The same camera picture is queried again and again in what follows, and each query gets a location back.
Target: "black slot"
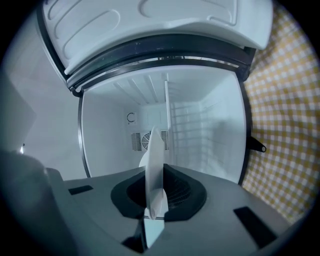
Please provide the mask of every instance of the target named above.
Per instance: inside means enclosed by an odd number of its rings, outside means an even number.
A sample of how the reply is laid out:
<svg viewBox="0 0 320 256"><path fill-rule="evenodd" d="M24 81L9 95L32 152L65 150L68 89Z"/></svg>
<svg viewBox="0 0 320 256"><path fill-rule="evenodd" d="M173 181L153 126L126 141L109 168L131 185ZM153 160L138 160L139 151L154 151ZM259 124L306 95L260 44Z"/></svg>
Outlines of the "black slot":
<svg viewBox="0 0 320 256"><path fill-rule="evenodd" d="M89 191L89 190L93 190L93 189L94 188L92 186L85 185L85 186L79 186L79 187L70 188L69 192L73 196L73 195L80 194L80 193L83 193L83 192L86 192L86 191Z"/></svg>
<svg viewBox="0 0 320 256"><path fill-rule="evenodd" d="M234 209L233 211L260 249L277 238L248 207Z"/></svg>

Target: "freezer compartment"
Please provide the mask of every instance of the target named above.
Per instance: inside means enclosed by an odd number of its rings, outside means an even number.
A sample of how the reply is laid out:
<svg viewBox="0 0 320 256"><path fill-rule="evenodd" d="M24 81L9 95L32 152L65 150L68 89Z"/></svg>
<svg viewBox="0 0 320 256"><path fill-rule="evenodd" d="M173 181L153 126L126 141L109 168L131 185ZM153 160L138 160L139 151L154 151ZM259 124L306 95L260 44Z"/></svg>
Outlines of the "freezer compartment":
<svg viewBox="0 0 320 256"><path fill-rule="evenodd" d="M231 71L174 65L121 74L84 92L81 115L93 177L138 167L157 126L165 163L239 181L246 116Z"/></svg>

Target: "refrigerator vent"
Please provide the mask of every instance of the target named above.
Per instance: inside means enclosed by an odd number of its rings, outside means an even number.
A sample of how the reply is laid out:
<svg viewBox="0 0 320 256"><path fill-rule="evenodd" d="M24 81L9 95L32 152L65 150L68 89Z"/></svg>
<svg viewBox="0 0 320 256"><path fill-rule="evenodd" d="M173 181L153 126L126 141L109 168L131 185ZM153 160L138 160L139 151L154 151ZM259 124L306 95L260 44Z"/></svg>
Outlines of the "refrigerator vent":
<svg viewBox="0 0 320 256"><path fill-rule="evenodd" d="M147 134L145 134L143 137L142 137L142 146L148 150L148 144L149 144L149 139L150 139L150 132L148 132Z"/></svg>
<svg viewBox="0 0 320 256"><path fill-rule="evenodd" d="M164 150L169 150L169 133L167 130L161 131L161 139L164 142Z"/></svg>
<svg viewBox="0 0 320 256"><path fill-rule="evenodd" d="M169 150L169 133L168 130L161 130L161 139L164 142L164 150ZM135 132L131 134L132 150L147 151L149 145L151 131L148 133Z"/></svg>
<svg viewBox="0 0 320 256"><path fill-rule="evenodd" d="M131 134L131 142L132 142L132 150L142 151L140 132L135 132Z"/></svg>

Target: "black hinge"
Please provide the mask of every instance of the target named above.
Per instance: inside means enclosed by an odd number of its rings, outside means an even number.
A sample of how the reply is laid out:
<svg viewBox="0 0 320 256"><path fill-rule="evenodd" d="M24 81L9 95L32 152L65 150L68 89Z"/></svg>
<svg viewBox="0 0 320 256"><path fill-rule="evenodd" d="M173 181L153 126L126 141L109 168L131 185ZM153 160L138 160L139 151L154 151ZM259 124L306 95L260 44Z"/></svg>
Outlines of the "black hinge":
<svg viewBox="0 0 320 256"><path fill-rule="evenodd" d="M249 148L250 150L255 150L255 151L259 151L259 152L266 152L267 148L265 145L263 145L260 141L258 141L256 138L254 137L247 137L246 139L246 146L247 148Z"/></svg>

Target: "checkered tablecloth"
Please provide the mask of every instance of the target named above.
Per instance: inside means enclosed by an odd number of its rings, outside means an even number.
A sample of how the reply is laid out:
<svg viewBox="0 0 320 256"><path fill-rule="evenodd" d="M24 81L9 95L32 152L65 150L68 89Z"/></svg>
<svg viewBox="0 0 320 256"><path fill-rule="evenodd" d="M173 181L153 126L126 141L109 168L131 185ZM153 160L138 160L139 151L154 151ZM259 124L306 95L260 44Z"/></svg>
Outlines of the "checkered tablecloth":
<svg viewBox="0 0 320 256"><path fill-rule="evenodd" d="M242 186L294 223L320 187L320 69L308 38L279 4L245 88L252 136L267 151L251 151Z"/></svg>

